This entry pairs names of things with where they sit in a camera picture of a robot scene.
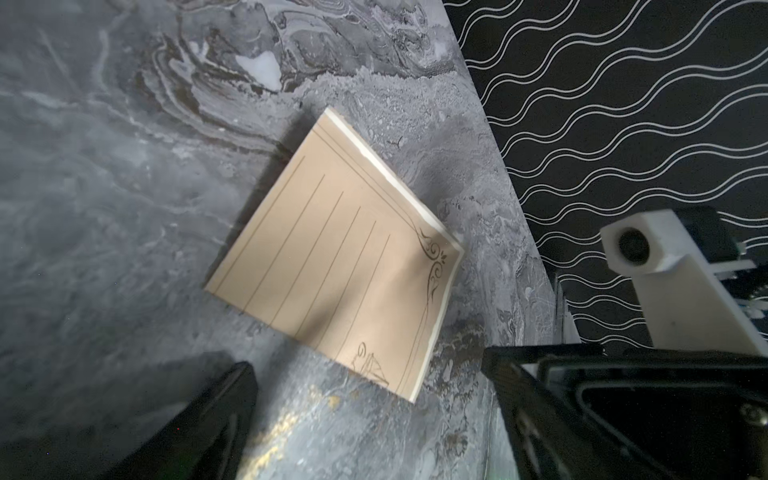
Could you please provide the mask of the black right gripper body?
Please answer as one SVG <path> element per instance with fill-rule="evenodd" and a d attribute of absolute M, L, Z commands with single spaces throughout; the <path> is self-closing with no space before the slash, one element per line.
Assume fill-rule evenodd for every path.
<path fill-rule="evenodd" d="M 539 350 L 534 377 L 635 465 L 674 479 L 767 476 L 767 360 L 723 352 Z"/>

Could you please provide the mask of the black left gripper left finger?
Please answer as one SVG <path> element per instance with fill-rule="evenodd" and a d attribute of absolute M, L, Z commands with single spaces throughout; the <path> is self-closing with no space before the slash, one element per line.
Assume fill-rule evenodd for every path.
<path fill-rule="evenodd" d="M 103 479 L 234 479 L 258 394 L 254 369 L 238 362 Z"/>

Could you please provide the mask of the tan lined letter paper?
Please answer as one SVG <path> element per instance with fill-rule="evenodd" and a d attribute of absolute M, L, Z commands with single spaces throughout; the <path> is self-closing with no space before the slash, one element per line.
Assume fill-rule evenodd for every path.
<path fill-rule="evenodd" d="M 415 401 L 463 256 L 437 216 L 326 109 L 206 288 Z"/>

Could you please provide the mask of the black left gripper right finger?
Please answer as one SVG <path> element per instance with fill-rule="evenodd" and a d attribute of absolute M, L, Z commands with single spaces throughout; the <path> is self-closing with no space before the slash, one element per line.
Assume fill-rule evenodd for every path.
<path fill-rule="evenodd" d="M 667 479 L 577 413 L 538 373 L 547 360 L 593 360 L 598 346 L 491 346 L 481 371 L 492 383 L 522 479 Z"/>

